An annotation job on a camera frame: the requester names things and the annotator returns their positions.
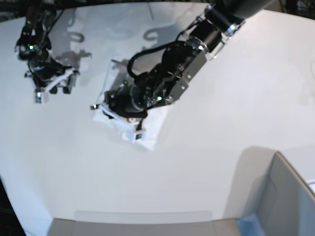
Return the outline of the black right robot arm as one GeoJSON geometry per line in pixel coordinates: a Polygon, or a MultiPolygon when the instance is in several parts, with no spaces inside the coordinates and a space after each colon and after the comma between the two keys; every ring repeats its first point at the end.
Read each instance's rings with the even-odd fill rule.
{"type": "Polygon", "coordinates": [[[30,0],[26,5],[25,24],[14,50],[18,60],[27,63],[25,77],[31,79],[35,92],[56,94],[62,88],[63,93],[70,94],[79,75],[78,70],[50,54],[49,35],[62,14],[57,13],[55,4],[43,0],[30,0]]]}

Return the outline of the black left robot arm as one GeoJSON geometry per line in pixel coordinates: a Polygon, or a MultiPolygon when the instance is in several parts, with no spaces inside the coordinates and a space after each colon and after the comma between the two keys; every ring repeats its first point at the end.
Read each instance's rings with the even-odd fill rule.
{"type": "Polygon", "coordinates": [[[173,104],[204,66],[206,56],[214,58],[247,18],[270,3],[269,0],[209,1],[204,12],[179,33],[189,31],[186,40],[176,37],[172,42],[135,54],[126,66],[132,84],[124,81],[120,88],[106,91],[103,102],[91,105],[90,109],[102,110],[109,119],[143,121],[149,110],[173,104]],[[159,51],[163,52],[161,60],[150,71],[134,73],[137,59],[159,51]]]}

